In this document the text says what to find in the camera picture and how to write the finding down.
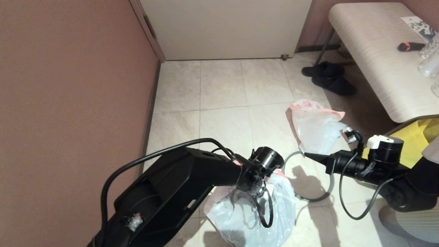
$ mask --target wire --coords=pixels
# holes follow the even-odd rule
[[[357,152],[358,156],[363,155],[364,143],[363,143],[363,135],[359,131],[354,131],[354,135],[357,138]]]
[[[202,142],[211,142],[215,145],[217,145],[231,160],[234,160],[233,156],[229,153],[229,151],[223,146],[221,145],[217,140],[212,139],[212,138],[201,138],[201,139],[195,139],[192,141],[188,141],[188,142],[184,142],[184,143],[180,143],[177,144],[175,146],[157,151],[155,153],[146,155],[144,157],[141,157],[135,161],[132,161],[124,166],[122,166],[121,168],[117,169],[115,172],[113,172],[113,174],[111,174],[111,176],[107,179],[107,181],[104,184],[104,187],[102,188],[102,193],[101,193],[101,216],[102,216],[102,226],[101,226],[101,243],[100,246],[103,247],[105,244],[105,238],[107,235],[107,224],[108,224],[108,209],[107,209],[107,197],[108,197],[108,190],[110,189],[110,185],[111,183],[114,181],[114,179],[116,179],[116,177],[118,177],[121,173],[125,172],[126,170],[141,164],[147,160],[150,160],[152,158],[155,158],[159,155],[165,154],[165,153],[169,153],[173,150],[179,149],[179,148],[183,148],[183,147],[187,147],[193,144],[197,144],[197,143],[202,143]]]
[[[290,155],[287,156],[287,158],[285,159],[284,166],[282,166],[282,173],[283,174],[285,174],[285,166],[287,165],[287,161],[291,157],[293,157],[294,155],[301,154],[301,153],[302,153],[302,151],[299,150],[299,151],[292,152]],[[332,193],[332,190],[334,189],[334,185],[335,185],[334,174],[331,174],[331,175],[329,175],[329,188],[327,189],[325,194],[323,194],[322,196],[320,196],[318,198],[306,198],[306,197],[303,197],[303,196],[297,194],[295,191],[294,191],[294,195],[295,195],[295,197],[299,198],[302,201],[306,201],[306,202],[310,202],[310,203],[320,202],[320,201],[326,199]]]
[[[214,149],[214,150],[212,150],[212,151],[210,151],[210,152],[211,152],[211,153],[214,153],[214,152],[216,152],[216,151],[218,151],[218,150],[221,150],[221,148],[216,148],[216,149]],[[226,148],[226,150],[229,151],[232,155],[235,154],[232,150],[230,150],[230,149],[228,149],[228,148]]]
[[[381,188],[382,188],[383,186],[385,186],[386,184],[392,182],[393,180],[399,178],[399,177],[390,178],[390,179],[387,179],[386,181],[382,182],[382,183],[378,186],[377,190],[375,190],[375,193],[374,193],[374,195],[372,196],[372,199],[371,199],[371,201],[369,202],[369,204],[367,205],[367,207],[366,207],[366,209],[364,210],[364,212],[363,212],[360,216],[358,216],[358,217],[353,216],[352,214],[350,214],[350,213],[348,212],[348,210],[346,209],[346,206],[345,206],[345,202],[343,201],[343,195],[342,195],[342,182],[343,182],[343,175],[345,174],[346,168],[348,167],[349,163],[351,163],[352,160],[355,159],[355,157],[356,157],[357,155],[358,155],[358,152],[355,152],[354,155],[353,155],[353,156],[348,160],[348,162],[346,162],[346,164],[344,165],[343,170],[342,170],[342,172],[340,173],[340,184],[339,184],[339,188],[338,188],[338,192],[340,193],[340,202],[342,203],[343,210],[345,211],[345,213],[346,213],[350,218],[352,218],[352,219],[354,219],[354,220],[360,220],[360,219],[363,219],[363,218],[369,213],[369,211],[371,210],[373,204],[375,203],[375,200],[377,199],[378,193],[380,192]]]
[[[259,205],[259,203],[258,203],[257,197],[253,196],[253,200],[255,201],[256,209],[258,210],[259,220],[261,221],[261,224],[265,228],[270,228],[272,226],[272,224],[273,224],[273,218],[274,218],[273,201],[271,199],[270,192],[268,192],[268,190],[267,190],[267,187],[264,187],[264,192],[267,192],[267,194],[268,194],[268,207],[269,207],[269,210],[270,210],[270,218],[269,218],[268,224],[265,221],[264,212],[262,212],[262,208],[261,208],[261,205]]]

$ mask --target bench leg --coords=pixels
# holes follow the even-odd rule
[[[326,39],[325,45],[323,46],[323,49],[322,49],[322,51],[320,52],[319,57],[317,58],[317,61],[316,61],[316,63],[314,64],[314,66],[316,66],[316,65],[319,64],[320,60],[321,60],[322,57],[323,57],[323,53],[325,53],[326,47],[328,46],[329,41],[331,41],[331,38],[332,38],[332,36],[334,35],[334,33],[335,33],[335,29],[332,28],[332,29],[331,29],[331,32],[330,32],[329,35],[328,35],[328,38]]]

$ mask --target white plastic bag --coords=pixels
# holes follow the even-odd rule
[[[295,197],[290,181],[276,170],[266,181],[273,200],[273,224],[265,228],[251,197],[235,187],[217,187],[204,213],[224,240],[235,247],[281,247],[293,230]],[[268,201],[265,219],[269,222]]]
[[[319,103],[301,99],[290,105],[297,137],[300,139],[300,150],[307,153],[329,155],[331,147],[338,137],[340,130],[346,128],[339,121],[345,116],[322,107]]]

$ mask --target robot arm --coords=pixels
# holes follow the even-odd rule
[[[216,143],[226,152],[213,139],[198,140],[201,141]],[[399,164],[403,141],[387,136],[374,136],[368,141],[367,146],[371,148],[368,159],[358,156],[362,151],[362,142],[352,152],[338,151],[329,156],[305,153],[305,156],[325,165],[328,174],[343,173],[379,186],[379,194],[395,210],[409,212],[436,205],[439,195],[439,138],[432,145],[433,148],[426,150],[425,158],[412,169]],[[237,189],[258,197],[265,189],[263,180],[284,165],[283,158],[267,147],[253,151],[249,159],[226,152],[233,158],[232,161],[212,152],[177,145],[124,167],[128,169],[147,160],[147,157],[160,154],[162,156],[116,199],[115,214],[108,221],[105,210],[105,234],[101,229],[87,247],[165,246],[214,186],[235,185]],[[103,189],[105,197],[101,203],[104,207],[104,192],[109,184]]]
[[[399,163],[403,147],[401,139],[375,135],[368,140],[367,147],[370,148],[368,159],[355,156],[349,163],[357,150],[342,150],[329,156],[305,153],[305,156],[325,165],[327,174],[340,174],[346,166],[345,176],[376,186],[392,179],[382,186],[379,194],[396,211],[427,210],[436,205],[439,195],[439,137],[423,152],[425,157],[412,169]]]
[[[87,247],[161,247],[174,237],[214,186],[235,185],[261,195],[263,180],[284,165],[270,148],[234,161],[212,152],[179,148],[163,154],[114,202],[104,245],[100,231]]]

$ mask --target slipper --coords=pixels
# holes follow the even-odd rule
[[[351,96],[357,91],[356,87],[342,76],[336,79],[313,77],[311,80],[315,85],[341,96]]]
[[[305,67],[302,69],[302,74],[309,77],[327,77],[338,78],[345,73],[345,68],[338,64],[332,64],[330,62],[321,62],[313,67]]]

